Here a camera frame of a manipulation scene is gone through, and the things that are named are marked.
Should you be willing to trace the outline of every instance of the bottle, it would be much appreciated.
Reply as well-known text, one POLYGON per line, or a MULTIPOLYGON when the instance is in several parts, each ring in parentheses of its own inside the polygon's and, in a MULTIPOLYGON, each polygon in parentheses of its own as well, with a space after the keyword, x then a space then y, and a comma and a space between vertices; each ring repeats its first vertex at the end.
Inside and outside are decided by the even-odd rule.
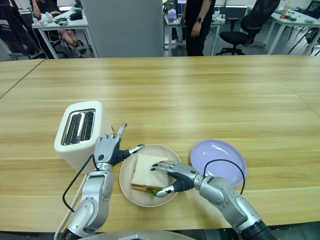
POLYGON ((288 3, 284 6, 283 11, 282 11, 282 14, 281 14, 281 16, 280 16, 280 19, 285 19, 286 14, 287 14, 287 11, 288 11, 289 8, 290 8, 290 3, 291 3, 291 1, 288 1, 288 3))

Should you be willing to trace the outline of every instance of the sandwich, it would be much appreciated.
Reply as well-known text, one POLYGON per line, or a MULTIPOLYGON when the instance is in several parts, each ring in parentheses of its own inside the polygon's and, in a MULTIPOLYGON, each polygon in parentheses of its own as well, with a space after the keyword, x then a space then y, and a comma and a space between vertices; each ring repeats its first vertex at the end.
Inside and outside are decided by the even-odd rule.
POLYGON ((157 191, 168 186, 168 175, 163 171, 151 171, 153 164, 168 161, 167 157, 138 154, 131 188, 136 191, 156 195, 157 191))

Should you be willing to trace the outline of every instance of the chair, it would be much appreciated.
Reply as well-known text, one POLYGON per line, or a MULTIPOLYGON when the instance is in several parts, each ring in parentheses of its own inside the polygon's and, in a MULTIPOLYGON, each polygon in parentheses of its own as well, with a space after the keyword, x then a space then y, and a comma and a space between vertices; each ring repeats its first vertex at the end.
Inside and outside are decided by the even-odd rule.
POLYGON ((226 18, 231 22, 230 31, 223 31, 220 33, 220 37, 233 47, 224 47, 217 55, 223 55, 231 53, 232 55, 245 55, 241 49, 238 49, 238 45, 249 46, 254 42, 255 36, 262 29, 262 25, 270 18, 272 13, 277 9, 280 0, 257 0, 252 11, 246 15, 241 21, 241 28, 246 31, 239 32, 234 31, 235 24, 239 21, 239 18, 226 18))
POLYGON ((18 10, 10 5, 0 4, 0 20, 0 38, 13 55, 19 53, 30 59, 30 55, 39 52, 32 37, 23 27, 18 10))

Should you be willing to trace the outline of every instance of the purple plate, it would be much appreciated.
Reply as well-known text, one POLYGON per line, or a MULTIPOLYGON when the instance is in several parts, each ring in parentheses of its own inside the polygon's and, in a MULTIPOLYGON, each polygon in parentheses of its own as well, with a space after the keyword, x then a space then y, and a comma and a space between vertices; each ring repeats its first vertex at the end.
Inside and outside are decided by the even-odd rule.
MULTIPOLYGON (((247 166, 241 153, 229 143, 217 139, 207 139, 197 143, 191 151, 191 164, 201 174, 207 162, 215 159, 226 159, 237 164, 243 174, 247 174, 247 166)), ((240 170, 230 162, 216 161, 206 167, 206 175, 223 177, 228 179, 232 185, 238 186, 243 178, 240 170)))

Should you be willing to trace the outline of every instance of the cable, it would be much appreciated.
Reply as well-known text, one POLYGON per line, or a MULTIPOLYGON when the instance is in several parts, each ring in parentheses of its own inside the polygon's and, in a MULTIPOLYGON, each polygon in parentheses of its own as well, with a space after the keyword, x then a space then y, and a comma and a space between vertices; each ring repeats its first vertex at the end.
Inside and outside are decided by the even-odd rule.
MULTIPOLYGON (((71 205, 70 205, 72 208, 73 208, 73 207, 75 206, 75 204, 76 204, 76 201, 77 201, 77 199, 78 199, 78 197, 79 197, 79 195, 80 195, 80 193, 81 193, 81 191, 82 191, 82 188, 84 187, 84 185, 85 185, 85 183, 86 183, 87 177, 88 177, 88 174, 86 173, 86 174, 84 175, 84 177, 83 177, 83 180, 82 180, 82 182, 81 182, 81 184, 80 184, 80 186, 79 186, 76 194, 74 195, 74 198, 73 198, 72 203, 71 203, 71 205)), ((69 218, 70 214, 71 214, 71 210, 68 209, 68 212, 67 212, 66 215, 64 216, 64 218, 63 218, 62 222, 60 223, 59 227, 57 228, 57 230, 55 231, 53 240, 58 240, 58 235, 59 235, 61 229, 63 228, 63 226, 65 225, 65 223, 66 223, 67 219, 69 218)))
POLYGON ((35 30, 34 30, 34 28, 33 28, 32 26, 31 26, 31 29, 32 29, 32 32, 33 32, 36 40, 38 41, 39 48, 40 48, 41 51, 44 53, 44 55, 46 56, 46 58, 49 59, 49 57, 48 57, 48 55, 46 54, 46 52, 42 49, 41 44, 40 44, 40 41, 39 41, 39 39, 38 39, 38 37, 37 37, 37 35, 36 35, 36 33, 35 33, 35 30))
POLYGON ((95 170, 100 171, 100 169, 98 168, 98 166, 96 164, 96 160, 95 160, 95 155, 94 154, 92 154, 92 160, 93 160, 93 165, 94 165, 95 170))
POLYGON ((241 192, 240 192, 240 194, 242 195, 242 193, 244 192, 244 189, 245 189, 245 185, 246 185, 245 174, 244 174, 244 172, 242 171, 242 169, 241 169, 236 163, 234 163, 233 161, 226 160, 226 159, 215 159, 215 160, 208 161, 208 162, 206 163, 206 165, 204 166, 203 176, 204 176, 204 177, 206 176, 207 166, 208 166, 209 164, 211 164, 211 163, 218 162, 218 161, 231 163, 231 164, 235 165, 235 166, 240 170, 241 175, 242 175, 242 179, 243 179, 242 188, 241 188, 241 192))
POLYGON ((89 156, 89 158, 87 159, 87 161, 85 161, 85 163, 83 164, 83 166, 80 168, 80 170, 77 172, 77 174, 74 176, 74 178, 72 179, 72 181, 70 182, 69 186, 66 188, 66 190, 64 191, 63 195, 62 195, 62 201, 64 203, 64 205, 71 211, 71 212, 75 212, 75 210, 67 203, 66 201, 66 194, 69 191, 69 189, 71 188, 71 186, 74 184, 74 182, 76 181, 76 179, 78 178, 78 176, 81 174, 81 172, 83 171, 83 169, 87 166, 87 164, 90 162, 91 158, 93 157, 93 154, 91 154, 89 156))

